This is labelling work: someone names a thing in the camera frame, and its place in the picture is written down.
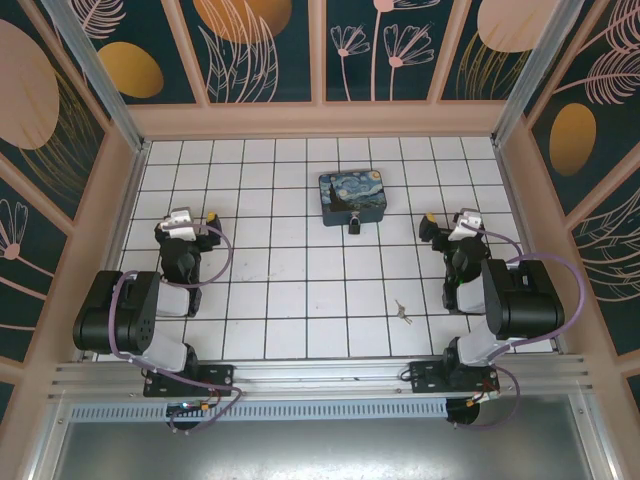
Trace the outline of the starry night tin box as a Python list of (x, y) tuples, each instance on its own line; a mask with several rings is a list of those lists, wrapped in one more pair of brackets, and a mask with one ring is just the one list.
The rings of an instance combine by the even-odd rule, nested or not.
[(359, 213), (361, 226), (381, 222), (387, 199), (378, 170), (326, 173), (318, 178), (323, 224), (346, 226), (353, 212)]

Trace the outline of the grey sheet metal panel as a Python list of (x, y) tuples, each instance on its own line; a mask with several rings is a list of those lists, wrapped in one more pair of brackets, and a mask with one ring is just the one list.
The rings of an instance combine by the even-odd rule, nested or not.
[(184, 435), (102, 405), (59, 404), (28, 480), (623, 480), (576, 395), (526, 397), (505, 425), (441, 418), (244, 419)]

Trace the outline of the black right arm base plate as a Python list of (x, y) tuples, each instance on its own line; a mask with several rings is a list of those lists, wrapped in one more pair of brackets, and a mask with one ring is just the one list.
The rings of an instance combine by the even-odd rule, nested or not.
[(464, 393), (499, 391), (497, 371), (493, 367), (448, 367), (443, 361), (419, 361), (409, 364), (409, 383), (414, 393)]

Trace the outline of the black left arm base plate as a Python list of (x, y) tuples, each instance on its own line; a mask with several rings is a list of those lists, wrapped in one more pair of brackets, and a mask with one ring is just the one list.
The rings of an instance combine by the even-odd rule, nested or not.
[[(234, 367), (232, 365), (200, 365), (190, 374), (179, 372), (176, 376), (208, 385), (232, 386)], [(166, 375), (153, 372), (147, 372), (145, 375), (143, 385), (145, 398), (208, 397), (210, 394), (207, 388), (186, 384)]]

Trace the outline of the aluminium frame post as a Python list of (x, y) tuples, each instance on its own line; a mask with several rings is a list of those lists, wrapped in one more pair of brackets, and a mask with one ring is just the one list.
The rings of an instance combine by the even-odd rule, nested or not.
[(66, 0), (41, 1), (126, 142), (135, 153), (140, 153), (144, 139), (100, 61), (97, 51), (77, 21), (72, 7)]
[(558, 0), (491, 134), (492, 145), (495, 148), (501, 148), (520, 120), (525, 107), (575, 23), (583, 2), (584, 0)]

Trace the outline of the aluminium mounting rail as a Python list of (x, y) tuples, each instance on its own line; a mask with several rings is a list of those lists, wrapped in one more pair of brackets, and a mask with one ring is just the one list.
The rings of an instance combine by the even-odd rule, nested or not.
[[(343, 360), (234, 361), (233, 384), (243, 398), (259, 400), (325, 400), (408, 397), (400, 380), (407, 358)], [(578, 355), (507, 354), (497, 365), (511, 372), (524, 395), (589, 392), (595, 386)], [(56, 367), (51, 399), (141, 401), (140, 369), (123, 362), (66, 363)]]

